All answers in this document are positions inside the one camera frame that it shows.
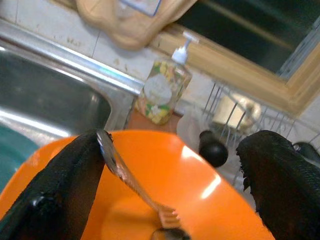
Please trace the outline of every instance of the orange plate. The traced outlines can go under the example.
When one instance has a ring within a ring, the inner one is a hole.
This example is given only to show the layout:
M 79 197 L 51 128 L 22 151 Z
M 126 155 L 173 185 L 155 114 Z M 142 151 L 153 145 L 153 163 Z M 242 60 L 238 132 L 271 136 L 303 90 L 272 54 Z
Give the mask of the orange plate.
M 119 131 L 114 145 L 157 202 L 177 208 L 194 240 L 273 240 L 242 197 L 173 134 Z M 39 149 L 0 195 L 0 218 L 31 179 L 74 137 Z M 82 240 L 149 240 L 160 228 L 156 213 L 104 168 Z

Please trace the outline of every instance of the wooden cutting board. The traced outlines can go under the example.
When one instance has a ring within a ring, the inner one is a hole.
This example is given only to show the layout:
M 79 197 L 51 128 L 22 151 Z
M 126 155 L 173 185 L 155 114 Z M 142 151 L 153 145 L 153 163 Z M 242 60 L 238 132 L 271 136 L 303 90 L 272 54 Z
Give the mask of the wooden cutting board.
M 167 24 L 179 19 L 197 0 L 162 0 L 154 17 L 133 11 L 118 17 L 118 0 L 55 0 L 77 9 L 89 24 L 103 30 L 119 47 L 139 50 Z

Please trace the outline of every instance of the stainless steel sink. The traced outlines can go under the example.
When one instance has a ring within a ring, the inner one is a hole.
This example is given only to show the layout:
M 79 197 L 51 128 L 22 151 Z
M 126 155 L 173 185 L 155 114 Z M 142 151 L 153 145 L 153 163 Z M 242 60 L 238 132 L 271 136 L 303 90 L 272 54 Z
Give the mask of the stainless steel sink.
M 0 124 L 39 146 L 123 129 L 142 82 L 0 20 Z

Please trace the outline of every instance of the countertop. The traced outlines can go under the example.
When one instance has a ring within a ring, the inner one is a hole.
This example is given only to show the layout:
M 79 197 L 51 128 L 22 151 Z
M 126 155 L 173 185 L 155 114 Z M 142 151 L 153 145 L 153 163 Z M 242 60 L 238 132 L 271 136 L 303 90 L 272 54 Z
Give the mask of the countertop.
M 166 124 L 156 125 L 134 109 L 128 122 L 127 129 L 152 130 L 175 134 L 177 131 L 177 123 L 180 118 L 180 116 L 173 114 Z

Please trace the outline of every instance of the white pump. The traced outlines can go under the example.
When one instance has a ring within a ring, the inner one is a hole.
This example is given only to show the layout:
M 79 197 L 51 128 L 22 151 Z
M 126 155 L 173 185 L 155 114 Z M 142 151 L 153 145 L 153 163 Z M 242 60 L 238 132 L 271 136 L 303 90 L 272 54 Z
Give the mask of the white pump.
M 199 43 L 199 39 L 191 35 L 191 33 L 184 31 L 183 36 L 186 38 L 186 42 L 184 46 L 177 48 L 173 55 L 172 60 L 177 62 L 178 64 L 185 65 L 188 59 L 188 46 L 192 42 Z

